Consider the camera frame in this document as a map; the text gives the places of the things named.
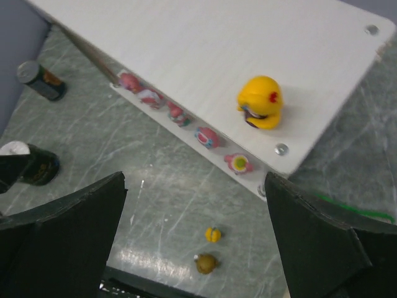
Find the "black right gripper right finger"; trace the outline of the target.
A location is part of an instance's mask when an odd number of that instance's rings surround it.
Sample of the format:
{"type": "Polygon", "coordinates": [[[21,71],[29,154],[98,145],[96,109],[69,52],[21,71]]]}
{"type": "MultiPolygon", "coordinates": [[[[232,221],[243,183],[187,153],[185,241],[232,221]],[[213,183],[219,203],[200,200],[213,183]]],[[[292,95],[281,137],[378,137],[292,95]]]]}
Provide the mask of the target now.
{"type": "Polygon", "coordinates": [[[396,226],[267,173],[264,190],[290,297],[396,297],[396,226]]]}

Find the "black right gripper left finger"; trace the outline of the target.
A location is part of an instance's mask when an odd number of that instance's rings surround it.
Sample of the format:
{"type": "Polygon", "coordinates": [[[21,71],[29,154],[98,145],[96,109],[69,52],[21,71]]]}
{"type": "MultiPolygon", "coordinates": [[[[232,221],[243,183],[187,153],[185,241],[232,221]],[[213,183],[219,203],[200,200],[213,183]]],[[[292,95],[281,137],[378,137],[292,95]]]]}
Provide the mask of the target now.
{"type": "Polygon", "coordinates": [[[126,196],[116,172],[1,217],[1,297],[97,297],[126,196]]]}

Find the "pink toy with green hat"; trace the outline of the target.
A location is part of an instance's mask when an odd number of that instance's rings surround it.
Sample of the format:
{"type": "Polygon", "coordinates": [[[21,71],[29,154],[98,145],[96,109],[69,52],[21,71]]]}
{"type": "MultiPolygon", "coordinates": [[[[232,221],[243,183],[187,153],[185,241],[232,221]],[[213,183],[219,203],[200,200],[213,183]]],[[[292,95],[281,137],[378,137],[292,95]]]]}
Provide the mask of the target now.
{"type": "Polygon", "coordinates": [[[248,160],[245,155],[240,153],[225,155],[224,162],[228,165],[228,168],[235,175],[250,173],[254,170],[253,164],[248,160]]]}

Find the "pink toy with blue bows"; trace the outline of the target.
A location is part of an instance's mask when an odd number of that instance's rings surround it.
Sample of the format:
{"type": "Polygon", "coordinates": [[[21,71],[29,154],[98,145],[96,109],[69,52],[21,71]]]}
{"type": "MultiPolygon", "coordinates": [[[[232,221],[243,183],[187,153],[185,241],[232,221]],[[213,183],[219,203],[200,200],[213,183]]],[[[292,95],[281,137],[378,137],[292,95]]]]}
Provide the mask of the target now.
{"type": "Polygon", "coordinates": [[[194,136],[207,149],[217,148],[220,146],[218,135],[208,127],[198,127],[194,136]]]}

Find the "yellow duck burger toy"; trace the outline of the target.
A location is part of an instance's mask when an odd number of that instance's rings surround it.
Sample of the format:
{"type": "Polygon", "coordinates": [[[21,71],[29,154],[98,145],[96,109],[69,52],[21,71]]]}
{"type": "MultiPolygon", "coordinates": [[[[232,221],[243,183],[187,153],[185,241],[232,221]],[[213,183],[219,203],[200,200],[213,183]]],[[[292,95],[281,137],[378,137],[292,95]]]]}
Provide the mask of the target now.
{"type": "Polygon", "coordinates": [[[283,96],[279,84],[271,77],[251,78],[237,96],[237,110],[255,129],[272,130],[282,116],[283,96]]]}

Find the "pink white toy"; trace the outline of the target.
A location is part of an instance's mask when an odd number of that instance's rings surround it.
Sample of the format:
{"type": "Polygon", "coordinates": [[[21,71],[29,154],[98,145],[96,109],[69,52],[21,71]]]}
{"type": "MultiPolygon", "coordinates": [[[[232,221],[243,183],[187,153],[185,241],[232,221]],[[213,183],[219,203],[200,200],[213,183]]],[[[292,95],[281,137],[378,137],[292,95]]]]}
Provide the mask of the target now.
{"type": "Polygon", "coordinates": [[[156,91],[144,89],[136,94],[137,98],[152,109],[160,109],[165,105],[165,99],[156,91]]]}
{"type": "Polygon", "coordinates": [[[169,108],[169,119],[179,127],[186,127],[192,123],[191,116],[186,113],[185,110],[181,109],[171,101],[167,101],[167,106],[169,108]]]}

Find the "pink round toy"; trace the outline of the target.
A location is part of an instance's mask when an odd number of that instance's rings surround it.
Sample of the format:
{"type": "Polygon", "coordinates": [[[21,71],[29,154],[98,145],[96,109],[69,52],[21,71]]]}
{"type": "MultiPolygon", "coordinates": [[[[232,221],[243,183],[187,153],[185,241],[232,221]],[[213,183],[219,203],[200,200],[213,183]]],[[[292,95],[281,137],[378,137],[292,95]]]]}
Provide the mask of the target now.
{"type": "Polygon", "coordinates": [[[122,73],[119,78],[119,83],[125,89],[137,94],[143,90],[143,86],[139,80],[131,73],[122,73]]]}

